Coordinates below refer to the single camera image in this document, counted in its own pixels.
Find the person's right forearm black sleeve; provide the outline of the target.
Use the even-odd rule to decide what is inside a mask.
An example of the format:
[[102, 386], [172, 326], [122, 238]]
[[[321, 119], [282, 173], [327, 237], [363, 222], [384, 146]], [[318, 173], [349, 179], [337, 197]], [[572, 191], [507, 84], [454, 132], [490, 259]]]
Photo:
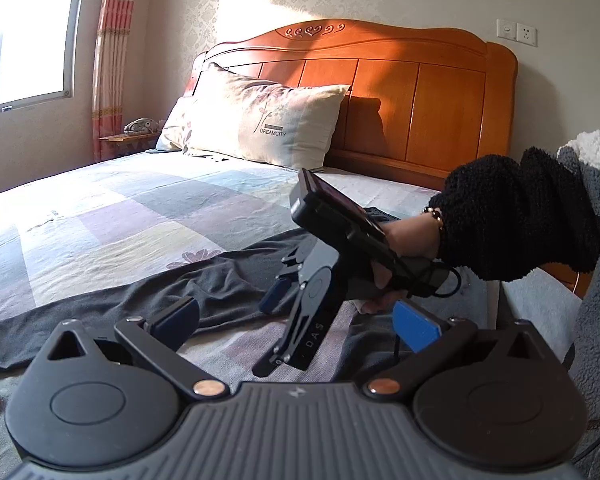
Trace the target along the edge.
[[440, 212], [438, 258], [485, 281], [515, 281], [549, 263], [594, 270], [600, 206], [577, 157], [529, 148], [517, 162], [486, 155], [453, 170], [429, 201]]

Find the person's right hand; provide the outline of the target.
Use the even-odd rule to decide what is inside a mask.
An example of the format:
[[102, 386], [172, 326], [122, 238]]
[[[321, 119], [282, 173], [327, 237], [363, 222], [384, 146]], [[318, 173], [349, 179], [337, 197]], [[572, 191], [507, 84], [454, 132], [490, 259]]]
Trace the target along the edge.
[[[423, 212], [419, 216], [385, 223], [382, 229], [390, 248], [400, 257], [437, 258], [440, 245], [440, 233], [443, 221], [440, 214]], [[373, 262], [375, 286], [384, 292], [372, 299], [355, 300], [354, 304], [361, 314], [375, 314], [388, 311], [393, 304], [406, 297], [406, 292], [390, 292], [388, 283], [390, 271], [380, 263]]]

